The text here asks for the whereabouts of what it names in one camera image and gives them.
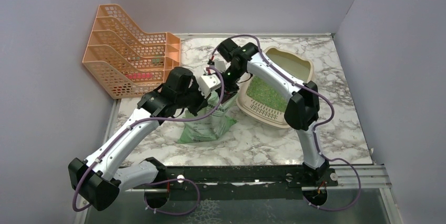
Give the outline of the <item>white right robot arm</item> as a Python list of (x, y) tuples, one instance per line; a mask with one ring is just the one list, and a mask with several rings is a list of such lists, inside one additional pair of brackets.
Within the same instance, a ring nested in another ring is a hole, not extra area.
[(245, 73), (253, 74), (274, 88), (288, 104), (284, 119), (298, 134), (304, 155), (303, 178), (315, 186), (324, 180), (329, 162), (320, 154), (314, 126), (320, 110), (318, 86), (313, 81), (303, 82), (274, 63), (262, 51), (260, 43), (238, 46), (232, 38), (221, 42), (215, 51), (230, 65), (222, 76), (222, 87), (218, 93), (223, 101), (232, 98), (239, 90), (237, 81)]

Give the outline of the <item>green litter bag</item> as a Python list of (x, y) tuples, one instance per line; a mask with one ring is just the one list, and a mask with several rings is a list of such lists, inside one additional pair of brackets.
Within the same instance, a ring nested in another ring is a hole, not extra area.
[(189, 144), (218, 140), (237, 123), (235, 119), (227, 115), (229, 109), (234, 106), (236, 98), (234, 96), (220, 104), (216, 111), (202, 120), (185, 122), (184, 129), (177, 142), (179, 144)]

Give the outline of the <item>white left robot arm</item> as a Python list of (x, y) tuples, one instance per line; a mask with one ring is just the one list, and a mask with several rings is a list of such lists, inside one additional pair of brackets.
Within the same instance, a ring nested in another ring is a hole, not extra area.
[(121, 164), (138, 144), (166, 121), (190, 122), (208, 117), (176, 118), (177, 109), (197, 113), (207, 105), (203, 90), (208, 85), (184, 67), (175, 67), (167, 80), (144, 94), (137, 108), (118, 131), (99, 149), (81, 160), (74, 158), (68, 165), (74, 189), (72, 208), (81, 212), (89, 207), (98, 211), (108, 208), (119, 193), (141, 185), (160, 187), (171, 182), (167, 168), (156, 158), (126, 168)]

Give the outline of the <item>beige plastic litter box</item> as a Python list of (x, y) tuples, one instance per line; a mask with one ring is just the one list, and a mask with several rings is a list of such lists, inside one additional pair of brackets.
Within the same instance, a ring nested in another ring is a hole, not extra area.
[[(286, 50), (280, 50), (276, 47), (270, 46), (264, 51), (275, 64), (284, 69), (288, 74), (293, 77), (304, 81), (305, 83), (314, 80), (314, 66), (313, 62), (300, 57), (297, 54)], [(247, 88), (253, 77), (247, 82), (240, 85), (238, 92), (238, 98), (236, 100), (237, 106), (247, 116), (278, 129), (287, 129), (290, 126), (284, 119), (284, 113), (269, 108), (261, 103), (254, 101), (247, 96)]]

